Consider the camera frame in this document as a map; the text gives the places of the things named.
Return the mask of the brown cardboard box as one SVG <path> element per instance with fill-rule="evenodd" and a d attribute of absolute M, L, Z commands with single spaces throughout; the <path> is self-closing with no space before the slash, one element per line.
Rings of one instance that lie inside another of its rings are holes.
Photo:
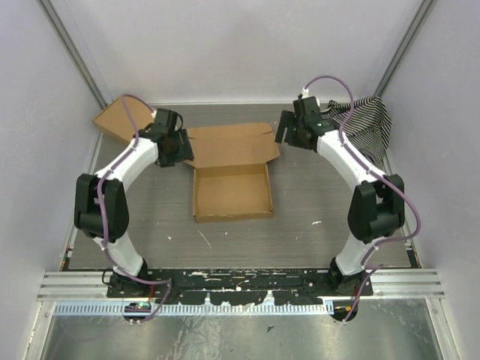
<path fill-rule="evenodd" d="M 274 214 L 268 162 L 278 158 L 265 122 L 192 127 L 193 217 L 198 223 L 270 218 Z"/>
<path fill-rule="evenodd" d="M 103 135 L 126 146 L 135 137 L 128 112 L 138 131 L 154 121 L 155 111 L 148 104 L 132 94 L 123 94 L 103 109 L 92 122 Z"/>

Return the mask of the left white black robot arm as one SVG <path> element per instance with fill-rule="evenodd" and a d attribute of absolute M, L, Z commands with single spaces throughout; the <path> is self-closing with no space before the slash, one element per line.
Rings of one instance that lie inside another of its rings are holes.
<path fill-rule="evenodd" d="M 150 287 L 165 280 L 152 280 L 145 259 L 128 235 L 130 214 L 127 190 L 152 164 L 171 167 L 194 153 L 185 129 L 171 132 L 141 130 L 125 150 L 94 174 L 76 180 L 74 226 L 94 240 L 112 266 L 108 285 L 133 297 L 145 296 Z"/>

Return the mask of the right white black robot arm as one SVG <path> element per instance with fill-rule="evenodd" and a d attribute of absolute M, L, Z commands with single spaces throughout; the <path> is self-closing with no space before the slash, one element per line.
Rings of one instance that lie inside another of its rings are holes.
<path fill-rule="evenodd" d="M 282 111 L 275 141 L 315 151 L 337 170 L 352 191 L 347 214 L 349 236 L 328 269 L 331 290 L 346 296 L 365 277 L 366 262 L 381 241 L 404 225 L 404 181 L 399 175 L 388 176 L 375 167 L 332 121 L 321 121 L 319 113 L 297 116 Z"/>

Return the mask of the black white striped cloth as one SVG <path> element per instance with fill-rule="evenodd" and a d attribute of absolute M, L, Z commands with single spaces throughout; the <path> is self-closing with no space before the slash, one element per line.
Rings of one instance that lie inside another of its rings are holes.
<path fill-rule="evenodd" d="M 364 157 L 378 165 L 386 155 L 391 128 L 392 120 L 383 100 L 367 96 L 354 101 L 352 116 L 343 131 Z"/>

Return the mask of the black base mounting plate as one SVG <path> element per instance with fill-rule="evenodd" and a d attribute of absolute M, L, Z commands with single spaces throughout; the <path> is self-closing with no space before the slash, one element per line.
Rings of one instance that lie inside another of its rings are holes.
<path fill-rule="evenodd" d="M 371 296 L 371 283 L 362 286 L 365 274 L 338 288 L 330 284 L 327 271 L 317 268 L 200 268 L 153 269 L 151 281 L 170 281 L 167 305 L 255 305 L 271 295 L 275 305 L 320 305 L 324 296 Z"/>

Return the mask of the right aluminium corner post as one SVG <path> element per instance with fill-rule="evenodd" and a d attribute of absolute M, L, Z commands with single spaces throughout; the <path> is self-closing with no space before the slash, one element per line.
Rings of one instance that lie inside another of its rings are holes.
<path fill-rule="evenodd" d="M 436 3 L 437 0 L 422 0 L 420 2 L 420 5 L 410 20 L 409 25 L 407 26 L 406 31 L 404 32 L 400 43 L 394 52 L 394 55 L 391 57 L 391 60 L 383 72 L 382 78 L 380 79 L 379 84 L 374 92 L 375 96 L 381 98 L 385 94 L 395 74 L 400 68 L 402 61 L 406 58 L 410 47 L 413 45 L 417 35 L 427 21 Z"/>

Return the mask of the aluminium corner post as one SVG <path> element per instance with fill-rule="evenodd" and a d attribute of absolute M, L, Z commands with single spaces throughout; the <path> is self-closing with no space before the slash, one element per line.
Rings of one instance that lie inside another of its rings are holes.
<path fill-rule="evenodd" d="M 49 21 L 50 25 L 52 26 L 52 29 L 54 30 L 58 39 L 60 40 L 61 45 L 66 50 L 75 68 L 78 70 L 79 75 L 82 77 L 88 90 L 93 95 L 95 101 L 97 102 L 97 104 L 101 109 L 106 108 L 109 102 L 101 93 L 101 90 L 98 84 L 96 83 L 92 75 L 92 72 L 89 70 L 80 51 L 78 50 L 77 45 L 74 43 L 74 39 L 69 34 L 64 22 L 59 16 L 59 13 L 55 9 L 53 3 L 47 0 L 38 0 L 37 4 L 39 5 L 40 9 L 43 11 L 43 14 Z"/>
<path fill-rule="evenodd" d="M 385 94 L 395 74 L 400 68 L 402 61 L 406 58 L 410 47 L 413 45 L 417 35 L 427 21 L 436 3 L 437 0 L 422 0 L 420 2 L 420 5 L 410 20 L 409 25 L 407 26 L 406 31 L 404 32 L 400 43 L 394 52 L 394 55 L 391 57 L 391 60 L 383 72 L 382 78 L 380 79 L 379 84 L 374 92 L 375 96 L 381 98 Z"/>

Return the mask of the aluminium front rail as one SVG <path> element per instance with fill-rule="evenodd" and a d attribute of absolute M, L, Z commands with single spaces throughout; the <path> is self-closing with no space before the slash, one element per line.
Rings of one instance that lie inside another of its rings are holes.
<path fill-rule="evenodd" d="M 436 271 L 423 268 L 380 269 L 339 286 L 329 283 L 325 269 L 316 268 L 166 268 L 154 269 L 150 274 L 156 282 L 154 286 L 122 284 L 108 270 L 47 272 L 37 296 L 49 300 L 159 298 L 166 291 L 164 281 L 172 283 L 171 302 L 193 292 L 198 292 L 201 299 L 211 293 L 247 292 L 259 293 L 263 299 L 278 293 L 290 298 L 348 299 L 357 294 L 393 299 L 441 299 L 444 296 Z"/>

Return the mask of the left aluminium corner post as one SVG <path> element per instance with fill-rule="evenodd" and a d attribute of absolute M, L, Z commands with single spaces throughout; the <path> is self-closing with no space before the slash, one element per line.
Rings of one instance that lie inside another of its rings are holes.
<path fill-rule="evenodd" d="M 75 68 L 78 70 L 79 75 L 82 77 L 88 90 L 93 95 L 95 101 L 97 102 L 97 104 L 101 109 L 106 108 L 109 102 L 101 93 L 101 90 L 98 84 L 96 83 L 92 75 L 92 72 L 89 70 L 80 51 L 78 50 L 77 45 L 74 43 L 74 39 L 69 34 L 64 22 L 59 16 L 59 13 L 55 9 L 53 3 L 47 0 L 38 0 L 37 4 L 39 5 L 40 9 L 43 11 L 43 14 L 49 21 L 50 25 L 52 26 L 52 29 L 54 30 L 58 39 L 60 40 L 61 45 L 66 50 Z"/>

